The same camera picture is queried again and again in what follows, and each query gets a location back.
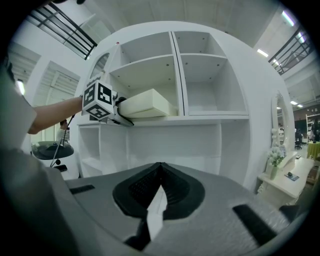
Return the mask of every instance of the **human arm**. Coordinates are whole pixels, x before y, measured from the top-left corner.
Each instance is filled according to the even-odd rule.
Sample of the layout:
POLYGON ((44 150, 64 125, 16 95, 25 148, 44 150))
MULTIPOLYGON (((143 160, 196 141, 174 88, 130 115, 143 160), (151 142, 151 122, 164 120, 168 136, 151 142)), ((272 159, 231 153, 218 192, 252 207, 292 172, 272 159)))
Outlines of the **human arm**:
POLYGON ((51 105, 37 106, 34 108, 36 118, 30 127, 28 134, 38 132, 54 126, 82 110, 82 97, 64 100, 51 105))

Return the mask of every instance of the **yellow object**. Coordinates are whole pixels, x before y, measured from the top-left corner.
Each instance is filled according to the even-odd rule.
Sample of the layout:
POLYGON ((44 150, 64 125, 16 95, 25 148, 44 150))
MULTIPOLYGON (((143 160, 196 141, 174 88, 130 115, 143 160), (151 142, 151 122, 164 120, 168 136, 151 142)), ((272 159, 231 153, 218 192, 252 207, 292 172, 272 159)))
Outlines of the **yellow object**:
POLYGON ((312 141, 308 142, 308 152, 306 155, 306 158, 309 158, 310 156, 313 156, 314 159, 320 154, 320 142, 317 141, 316 143, 313 143, 312 141))

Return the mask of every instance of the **white cabinet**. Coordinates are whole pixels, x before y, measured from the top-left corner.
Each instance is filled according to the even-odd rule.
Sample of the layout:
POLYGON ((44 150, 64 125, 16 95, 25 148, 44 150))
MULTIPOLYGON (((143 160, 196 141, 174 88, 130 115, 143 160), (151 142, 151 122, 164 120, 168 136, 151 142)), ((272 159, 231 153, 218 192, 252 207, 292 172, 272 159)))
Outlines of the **white cabinet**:
POLYGON ((226 177, 241 168, 244 172, 238 171, 235 180, 243 181, 249 116, 233 68, 211 34, 155 33, 109 52, 102 80, 128 98, 154 89, 177 115, 132 118, 133 127, 79 123, 81 166, 87 176, 167 162, 226 177), (242 153, 234 156, 239 149, 242 153), (238 163, 229 161, 228 154, 238 163))

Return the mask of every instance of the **white table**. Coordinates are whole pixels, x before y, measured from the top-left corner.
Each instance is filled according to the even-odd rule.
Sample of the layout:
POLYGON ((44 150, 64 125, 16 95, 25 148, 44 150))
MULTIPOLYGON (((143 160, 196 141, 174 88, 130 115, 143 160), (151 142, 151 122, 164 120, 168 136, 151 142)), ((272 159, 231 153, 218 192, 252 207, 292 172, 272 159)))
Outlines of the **white table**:
POLYGON ((276 208, 283 205, 294 205, 303 191, 309 171, 314 166, 314 160, 300 158, 288 162, 283 171, 278 171, 274 180, 270 175, 262 173, 258 179, 263 181, 258 189, 258 197, 268 201, 276 208), (293 181, 285 176, 288 172, 298 175, 300 178, 293 181))

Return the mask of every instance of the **black and white marker cube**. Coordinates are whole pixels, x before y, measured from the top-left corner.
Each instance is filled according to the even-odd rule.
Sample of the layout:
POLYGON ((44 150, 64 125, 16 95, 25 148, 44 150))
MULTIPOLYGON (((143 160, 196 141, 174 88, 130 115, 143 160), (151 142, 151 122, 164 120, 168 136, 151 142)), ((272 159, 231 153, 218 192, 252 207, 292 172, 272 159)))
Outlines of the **black and white marker cube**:
POLYGON ((100 80, 94 81, 83 92, 82 114, 98 120, 114 113, 112 86, 100 80))

